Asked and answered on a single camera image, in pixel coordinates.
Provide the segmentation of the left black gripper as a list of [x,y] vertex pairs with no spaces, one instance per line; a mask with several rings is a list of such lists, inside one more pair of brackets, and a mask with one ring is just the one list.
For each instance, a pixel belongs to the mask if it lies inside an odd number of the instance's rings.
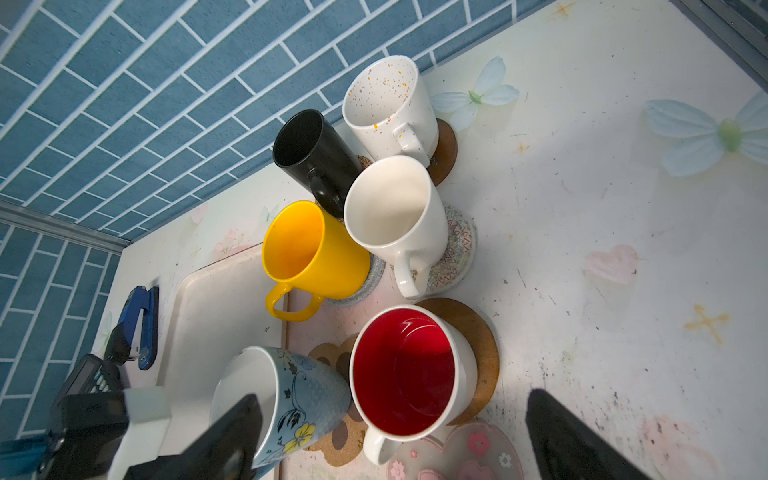
[[163,389],[67,395],[52,414],[38,479],[122,479],[155,460],[171,423]]

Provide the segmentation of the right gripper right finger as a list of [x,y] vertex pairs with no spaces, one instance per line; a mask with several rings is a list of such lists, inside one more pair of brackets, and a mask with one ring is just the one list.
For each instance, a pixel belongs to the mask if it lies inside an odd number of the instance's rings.
[[544,389],[530,392],[525,421],[543,479],[647,477]]

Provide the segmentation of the light blue floral mug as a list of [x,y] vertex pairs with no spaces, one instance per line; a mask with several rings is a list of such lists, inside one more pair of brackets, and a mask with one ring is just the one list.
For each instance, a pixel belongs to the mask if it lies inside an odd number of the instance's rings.
[[349,385],[336,370],[277,347],[248,347],[227,365],[214,391],[210,421],[247,394],[256,396],[263,416],[251,462],[257,479],[332,432],[352,402]]

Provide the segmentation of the pink flower coaster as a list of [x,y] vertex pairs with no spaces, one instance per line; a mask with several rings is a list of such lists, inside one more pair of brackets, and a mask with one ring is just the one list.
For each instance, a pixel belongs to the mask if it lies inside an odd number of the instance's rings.
[[385,468],[388,479],[522,479],[515,448],[497,427],[473,420],[402,445]]

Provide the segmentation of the brown cork round coaster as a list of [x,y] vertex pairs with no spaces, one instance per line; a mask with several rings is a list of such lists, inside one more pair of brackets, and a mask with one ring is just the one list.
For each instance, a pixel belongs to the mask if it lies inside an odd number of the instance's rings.
[[467,423],[488,405],[498,383],[500,356],[494,334],[480,314],[458,300],[434,297],[424,299],[417,305],[455,327],[474,352],[478,367],[477,387],[468,407],[450,425]]

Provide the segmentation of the brown paw print coaster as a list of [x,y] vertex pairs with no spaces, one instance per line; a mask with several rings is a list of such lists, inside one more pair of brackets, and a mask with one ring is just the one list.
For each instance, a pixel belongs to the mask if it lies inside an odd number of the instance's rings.
[[[354,334],[339,345],[323,343],[309,353],[309,357],[335,369],[349,382],[352,349],[357,335]],[[352,462],[363,450],[368,425],[363,421],[354,402],[351,402],[341,423],[329,434],[308,448],[321,452],[332,467],[342,467]]]

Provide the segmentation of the beige serving tray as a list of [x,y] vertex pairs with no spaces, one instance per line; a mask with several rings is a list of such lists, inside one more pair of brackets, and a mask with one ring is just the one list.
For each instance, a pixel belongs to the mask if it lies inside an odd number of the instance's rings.
[[214,390],[234,357],[249,346],[285,345],[284,322],[265,307],[274,285],[263,269],[261,245],[182,282],[157,378],[171,411],[162,456],[181,453],[207,430]]

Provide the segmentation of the red inside mug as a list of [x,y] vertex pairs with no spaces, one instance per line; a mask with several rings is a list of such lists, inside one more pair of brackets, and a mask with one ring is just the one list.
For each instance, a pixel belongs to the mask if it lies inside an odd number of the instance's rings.
[[398,305],[361,330],[349,380],[368,425],[363,453],[383,465],[402,444],[463,413],[475,394],[478,367],[468,340],[454,326],[422,307]]

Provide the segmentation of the yellow mug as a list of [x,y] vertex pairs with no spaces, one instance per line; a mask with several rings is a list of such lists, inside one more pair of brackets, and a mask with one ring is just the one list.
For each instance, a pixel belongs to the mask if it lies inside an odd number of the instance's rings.
[[[286,206],[270,224],[262,264],[276,282],[265,300],[267,311],[283,321],[302,322],[317,313],[324,300],[345,299],[360,290],[371,260],[341,222],[302,200]],[[309,304],[299,312],[279,310],[279,300],[294,289],[309,293]]]

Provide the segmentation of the cream white mug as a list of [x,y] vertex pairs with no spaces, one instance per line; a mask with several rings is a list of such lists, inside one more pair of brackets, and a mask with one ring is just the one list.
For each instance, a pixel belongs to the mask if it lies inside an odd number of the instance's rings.
[[426,293],[449,233],[443,202],[421,162],[395,155],[364,169],[347,194],[344,224],[355,242],[393,267],[404,297]]

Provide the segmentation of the black mug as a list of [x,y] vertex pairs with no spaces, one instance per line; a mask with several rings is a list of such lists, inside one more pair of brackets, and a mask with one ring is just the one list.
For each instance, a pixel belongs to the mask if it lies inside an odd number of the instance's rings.
[[330,215],[344,216],[347,194],[362,165],[319,111],[302,110],[283,125],[273,145],[273,161]]

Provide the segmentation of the white speckled mug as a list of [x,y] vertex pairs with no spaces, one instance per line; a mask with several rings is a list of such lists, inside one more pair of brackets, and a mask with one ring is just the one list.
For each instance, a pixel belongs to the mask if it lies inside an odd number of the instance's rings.
[[344,96],[342,114],[373,160],[406,155],[430,165],[439,128],[411,58],[388,56],[363,69]]

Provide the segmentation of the dark brown wooden coaster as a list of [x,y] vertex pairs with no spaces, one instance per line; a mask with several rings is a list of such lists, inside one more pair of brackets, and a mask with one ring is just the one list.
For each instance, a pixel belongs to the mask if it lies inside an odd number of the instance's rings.
[[427,168],[435,186],[440,185],[448,177],[458,156],[458,143],[453,128],[440,118],[437,119],[437,124],[438,143]]

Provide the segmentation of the black calculator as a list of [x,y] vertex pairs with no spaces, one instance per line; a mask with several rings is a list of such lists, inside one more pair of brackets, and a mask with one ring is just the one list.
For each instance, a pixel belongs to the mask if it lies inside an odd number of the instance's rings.
[[123,382],[118,367],[93,354],[84,355],[68,375],[56,396],[58,403],[64,396],[86,393],[122,391]]

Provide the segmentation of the blue stapler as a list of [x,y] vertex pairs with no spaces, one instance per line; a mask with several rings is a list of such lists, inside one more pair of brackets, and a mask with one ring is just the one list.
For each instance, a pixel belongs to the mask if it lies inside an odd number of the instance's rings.
[[158,323],[159,287],[136,286],[110,332],[103,359],[115,365],[137,360],[140,370],[149,370],[157,358]]

